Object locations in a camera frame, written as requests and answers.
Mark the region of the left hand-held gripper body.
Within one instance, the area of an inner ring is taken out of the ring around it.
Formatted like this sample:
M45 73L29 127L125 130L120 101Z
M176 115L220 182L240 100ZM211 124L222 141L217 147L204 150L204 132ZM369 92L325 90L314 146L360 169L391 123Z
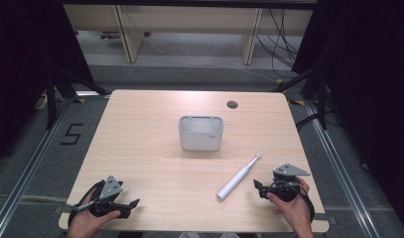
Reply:
M114 176L109 176L107 180L102 180L91 196L90 213L93 216L101 217L111 211L119 210L119 206L114 200L122 191L121 185L122 182L117 181Z

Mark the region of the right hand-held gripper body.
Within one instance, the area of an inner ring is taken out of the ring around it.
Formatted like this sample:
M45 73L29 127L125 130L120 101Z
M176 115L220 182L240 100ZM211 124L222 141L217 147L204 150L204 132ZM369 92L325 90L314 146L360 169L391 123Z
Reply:
M292 201L301 190L298 177L309 176L310 173L291 164L285 164L273 170L273 182L269 191L285 202Z

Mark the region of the white electric toothbrush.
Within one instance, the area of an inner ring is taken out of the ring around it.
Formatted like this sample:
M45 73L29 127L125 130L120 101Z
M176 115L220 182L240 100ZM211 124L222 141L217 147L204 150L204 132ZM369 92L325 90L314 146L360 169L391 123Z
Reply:
M253 165L262 157L261 152L257 152L254 156L254 158L243 168L241 168L234 176L233 178L225 184L222 189L216 194L216 196L224 200L226 199L230 193L240 184L240 182L245 178L245 176L249 173Z

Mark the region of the white toothbrush holder box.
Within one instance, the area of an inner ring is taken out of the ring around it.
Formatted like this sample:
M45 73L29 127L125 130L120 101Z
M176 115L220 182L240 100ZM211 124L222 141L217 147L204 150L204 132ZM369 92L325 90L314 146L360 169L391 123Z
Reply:
M220 149L224 122L217 116L183 116L179 120L181 147L186 151Z

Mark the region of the person's right hand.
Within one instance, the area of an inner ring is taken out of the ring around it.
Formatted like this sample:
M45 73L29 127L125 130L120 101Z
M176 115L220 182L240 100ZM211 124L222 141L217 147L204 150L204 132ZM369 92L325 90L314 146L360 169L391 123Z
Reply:
M298 238L314 238L310 208L301 195L298 194L290 202L281 200L276 194L271 192L268 192L266 196L276 205L273 213L282 215Z

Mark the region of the person's left hand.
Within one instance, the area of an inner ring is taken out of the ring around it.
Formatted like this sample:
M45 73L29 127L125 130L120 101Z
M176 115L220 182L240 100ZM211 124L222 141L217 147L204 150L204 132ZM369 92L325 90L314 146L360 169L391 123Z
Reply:
M67 238L91 238L104 224L116 219L120 214L119 210L114 210L97 217L85 209L73 218L67 231Z

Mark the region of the black metal stand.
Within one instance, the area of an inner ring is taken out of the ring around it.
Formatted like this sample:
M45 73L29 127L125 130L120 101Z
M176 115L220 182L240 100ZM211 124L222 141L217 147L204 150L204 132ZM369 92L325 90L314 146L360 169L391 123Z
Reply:
M60 66L55 66L48 72L46 79L46 92L48 100L48 125L47 129L51 129L57 121L56 91L63 98L74 99L77 93L72 85L79 83L100 95L109 95L110 91L96 85L92 77L82 77L71 70L67 70Z
M283 93L285 90L300 83L303 80L305 81L305 84L302 89L301 95L304 99L308 100L316 96L318 101L318 111L298 122L296 124L296 128L297 130L300 130L308 122L317 119L322 128L324 130L327 130L326 125L326 115L328 114L328 111L326 110L327 84L324 71L319 64L314 63L312 67L308 68L306 71L302 72L295 78L273 89L273 92Z

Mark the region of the black curtain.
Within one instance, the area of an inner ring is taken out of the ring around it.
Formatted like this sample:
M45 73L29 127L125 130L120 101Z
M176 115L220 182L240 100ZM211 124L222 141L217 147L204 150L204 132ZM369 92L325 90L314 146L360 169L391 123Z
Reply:
M0 158L32 113L50 74L93 82L64 5L0 0Z
M325 61L339 117L404 226L404 0L317 0L293 71Z

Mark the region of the metal floor rail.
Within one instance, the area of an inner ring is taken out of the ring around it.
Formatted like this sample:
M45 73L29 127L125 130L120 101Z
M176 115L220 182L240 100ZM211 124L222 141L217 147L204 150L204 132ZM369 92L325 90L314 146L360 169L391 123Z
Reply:
M13 217L18 205L20 204L26 189L28 188L41 161L44 158L45 152L48 150L52 140L55 138L59 125L71 103L71 99L65 99L60 104L60 107L56 111L55 121L51 124L49 129L45 130L39 144L34 148L33 154L28 158L27 164L25 164L20 175L17 177L16 183L10 189L8 194L0 196L0 238Z
M322 123L318 119L319 110L310 100L306 102L306 109L310 116L314 116L314 128L326 151L328 159L334 168L340 186L365 238L381 238L370 213L365 207L362 198L342 164L341 158L328 131L323 128Z

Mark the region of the black frame beam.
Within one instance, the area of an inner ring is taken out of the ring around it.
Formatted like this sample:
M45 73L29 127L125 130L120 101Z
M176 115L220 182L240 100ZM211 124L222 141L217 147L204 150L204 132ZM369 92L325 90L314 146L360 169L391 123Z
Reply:
M60 4L314 9L319 0L54 0Z

